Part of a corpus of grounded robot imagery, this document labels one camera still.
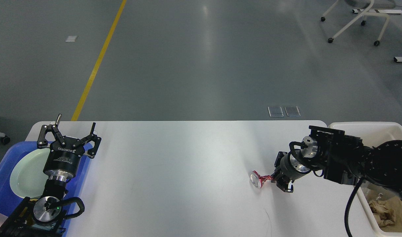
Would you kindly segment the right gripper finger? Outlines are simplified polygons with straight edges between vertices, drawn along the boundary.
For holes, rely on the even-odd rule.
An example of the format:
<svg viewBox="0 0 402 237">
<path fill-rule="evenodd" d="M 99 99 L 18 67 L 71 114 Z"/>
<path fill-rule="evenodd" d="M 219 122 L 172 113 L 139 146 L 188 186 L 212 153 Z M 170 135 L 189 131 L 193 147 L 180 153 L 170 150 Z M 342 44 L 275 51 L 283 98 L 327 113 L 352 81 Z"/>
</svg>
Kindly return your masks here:
<svg viewBox="0 0 402 237">
<path fill-rule="evenodd" d="M 292 193 L 294 192 L 294 187 L 293 187 L 293 180 L 286 176 L 279 177 L 276 179 L 276 186 L 279 187 L 280 190 L 286 193 Z"/>
<path fill-rule="evenodd" d="M 288 152 L 279 151 L 276 157 L 276 161 L 274 163 L 276 170 L 277 169 L 287 170 L 287 162 L 288 162 Z"/>
</svg>

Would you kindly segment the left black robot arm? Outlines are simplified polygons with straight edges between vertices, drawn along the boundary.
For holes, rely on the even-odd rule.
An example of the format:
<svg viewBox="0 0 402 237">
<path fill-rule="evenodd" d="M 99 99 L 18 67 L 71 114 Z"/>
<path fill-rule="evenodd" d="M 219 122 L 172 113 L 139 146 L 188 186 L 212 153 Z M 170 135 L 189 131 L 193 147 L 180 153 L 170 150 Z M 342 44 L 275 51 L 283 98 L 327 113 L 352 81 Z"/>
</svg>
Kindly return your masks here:
<svg viewBox="0 0 402 237">
<path fill-rule="evenodd" d="M 37 139 L 37 148 L 48 150 L 43 173 L 47 175 L 40 195 L 24 197 L 0 226 L 0 237 L 62 237 L 65 221 L 80 216 L 85 205 L 71 195 L 68 183 L 79 175 L 85 157 L 93 159 L 102 138 L 94 133 L 75 138 L 62 135 L 59 114 L 54 123 L 44 124 Z"/>
</svg>

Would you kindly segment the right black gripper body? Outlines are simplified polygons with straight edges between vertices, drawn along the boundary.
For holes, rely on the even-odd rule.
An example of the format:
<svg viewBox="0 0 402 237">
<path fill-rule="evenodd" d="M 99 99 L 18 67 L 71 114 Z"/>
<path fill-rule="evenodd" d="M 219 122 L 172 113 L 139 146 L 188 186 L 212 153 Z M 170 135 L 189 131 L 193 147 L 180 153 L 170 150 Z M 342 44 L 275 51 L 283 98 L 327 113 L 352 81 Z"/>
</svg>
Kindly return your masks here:
<svg viewBox="0 0 402 237">
<path fill-rule="evenodd" d="M 279 177 L 286 176 L 295 181 L 311 172 L 310 168 L 301 164 L 291 153 L 288 153 L 287 170 L 279 169 Z"/>
</svg>

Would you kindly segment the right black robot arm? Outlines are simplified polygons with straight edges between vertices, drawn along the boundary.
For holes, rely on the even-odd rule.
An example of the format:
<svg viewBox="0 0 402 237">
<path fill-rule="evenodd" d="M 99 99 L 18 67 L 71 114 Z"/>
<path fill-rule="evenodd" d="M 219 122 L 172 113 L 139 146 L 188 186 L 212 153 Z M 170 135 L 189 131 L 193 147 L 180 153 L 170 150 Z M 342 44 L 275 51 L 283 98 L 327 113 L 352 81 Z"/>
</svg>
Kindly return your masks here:
<svg viewBox="0 0 402 237">
<path fill-rule="evenodd" d="M 350 207 L 364 181 L 394 192 L 402 201 L 402 140 L 368 147 L 362 138 L 343 130 L 312 125 L 309 129 L 308 136 L 290 142 L 289 152 L 280 151 L 276 157 L 271 181 L 280 190 L 292 193 L 293 182 L 311 171 L 322 171 L 324 179 L 335 183 L 354 185 L 344 211 L 348 236 Z"/>
</svg>

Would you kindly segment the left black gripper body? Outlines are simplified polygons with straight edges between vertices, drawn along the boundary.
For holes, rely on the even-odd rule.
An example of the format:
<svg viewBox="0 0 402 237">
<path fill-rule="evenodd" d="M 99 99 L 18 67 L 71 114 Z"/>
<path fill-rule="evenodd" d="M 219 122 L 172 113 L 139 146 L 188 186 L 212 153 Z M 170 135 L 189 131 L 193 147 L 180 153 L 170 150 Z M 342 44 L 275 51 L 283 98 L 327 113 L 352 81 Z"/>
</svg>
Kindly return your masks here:
<svg viewBox="0 0 402 237">
<path fill-rule="evenodd" d="M 74 177 L 78 172 L 80 161 L 85 153 L 83 146 L 61 147 L 59 142 L 53 142 L 49 146 L 49 155 L 43 173 L 50 180 L 67 181 Z"/>
</svg>

